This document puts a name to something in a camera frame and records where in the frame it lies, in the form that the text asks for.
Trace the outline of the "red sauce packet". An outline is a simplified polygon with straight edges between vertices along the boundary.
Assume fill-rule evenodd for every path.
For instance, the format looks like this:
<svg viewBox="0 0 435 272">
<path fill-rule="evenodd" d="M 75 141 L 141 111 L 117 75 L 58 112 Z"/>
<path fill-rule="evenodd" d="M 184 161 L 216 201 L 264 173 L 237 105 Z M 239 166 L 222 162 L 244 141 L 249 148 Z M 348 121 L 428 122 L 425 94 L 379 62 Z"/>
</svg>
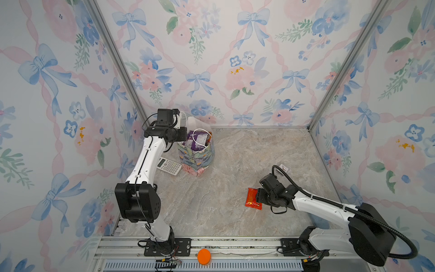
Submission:
<svg viewBox="0 0 435 272">
<path fill-rule="evenodd" d="M 245 207 L 262 210 L 262 204 L 257 202 L 258 189 L 249 188 L 246 197 Z"/>
</svg>

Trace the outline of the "floral paper gift bag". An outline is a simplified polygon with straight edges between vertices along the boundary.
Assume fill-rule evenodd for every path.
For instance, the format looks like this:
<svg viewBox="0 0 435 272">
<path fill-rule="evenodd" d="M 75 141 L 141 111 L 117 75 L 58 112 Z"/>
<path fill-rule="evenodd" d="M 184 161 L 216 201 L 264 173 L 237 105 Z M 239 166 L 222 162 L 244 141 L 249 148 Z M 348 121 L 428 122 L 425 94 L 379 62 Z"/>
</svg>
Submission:
<svg viewBox="0 0 435 272">
<path fill-rule="evenodd" d="M 212 134 L 209 145 L 202 151 L 193 151 L 190 148 L 186 147 L 184 145 L 186 141 L 177 143 L 182 169 L 195 177 L 199 177 L 206 171 L 206 169 L 211 165 L 214 160 L 215 147 L 213 142 L 213 132 L 211 126 L 201 121 L 200 119 L 197 119 L 193 116 L 188 117 L 183 112 L 181 112 L 181 115 L 183 118 L 183 127 L 187 128 L 188 133 L 190 131 L 202 129 Z"/>
</svg>

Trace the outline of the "purple snack packet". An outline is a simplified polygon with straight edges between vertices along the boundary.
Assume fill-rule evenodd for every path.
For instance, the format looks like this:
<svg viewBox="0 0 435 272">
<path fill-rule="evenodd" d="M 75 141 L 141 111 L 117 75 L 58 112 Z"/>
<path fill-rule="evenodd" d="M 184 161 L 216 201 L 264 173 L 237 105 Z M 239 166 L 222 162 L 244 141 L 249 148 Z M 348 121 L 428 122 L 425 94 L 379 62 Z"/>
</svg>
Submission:
<svg viewBox="0 0 435 272">
<path fill-rule="evenodd" d="M 212 134 L 208 131 L 202 129 L 190 131 L 184 145 L 193 151 L 202 151 L 209 145 L 211 138 Z"/>
</svg>

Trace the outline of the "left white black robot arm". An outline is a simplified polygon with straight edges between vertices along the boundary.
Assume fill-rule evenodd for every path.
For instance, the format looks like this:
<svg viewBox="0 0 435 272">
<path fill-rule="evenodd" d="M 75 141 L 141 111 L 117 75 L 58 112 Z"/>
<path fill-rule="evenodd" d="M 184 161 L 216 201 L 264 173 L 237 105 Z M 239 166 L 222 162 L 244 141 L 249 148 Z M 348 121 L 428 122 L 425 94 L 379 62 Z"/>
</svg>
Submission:
<svg viewBox="0 0 435 272">
<path fill-rule="evenodd" d="M 173 236 L 172 228 L 160 217 L 161 199 L 154 188 L 157 167 L 167 146 L 187 140 L 187 128 L 155 126 L 145 131 L 137 164 L 126 182 L 115 187 L 121 217 L 131 223 L 145 222 L 151 240 L 165 243 Z"/>
</svg>

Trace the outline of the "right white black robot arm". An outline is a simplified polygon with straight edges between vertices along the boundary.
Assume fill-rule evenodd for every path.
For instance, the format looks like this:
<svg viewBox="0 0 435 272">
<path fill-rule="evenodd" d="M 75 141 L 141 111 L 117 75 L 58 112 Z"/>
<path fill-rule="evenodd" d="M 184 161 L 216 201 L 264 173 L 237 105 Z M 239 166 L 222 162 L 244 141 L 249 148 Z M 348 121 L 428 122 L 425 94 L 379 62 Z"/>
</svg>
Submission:
<svg viewBox="0 0 435 272">
<path fill-rule="evenodd" d="M 387 230 L 387 224 L 374 207 L 345 205 L 303 193 L 292 185 L 286 189 L 260 188 L 256 201 L 270 207 L 285 207 L 313 214 L 339 226 L 337 230 L 307 227 L 294 247 L 286 251 L 298 251 L 309 258 L 324 251 L 341 251 L 358 255 L 374 266 L 384 266 L 396 241 Z"/>
</svg>

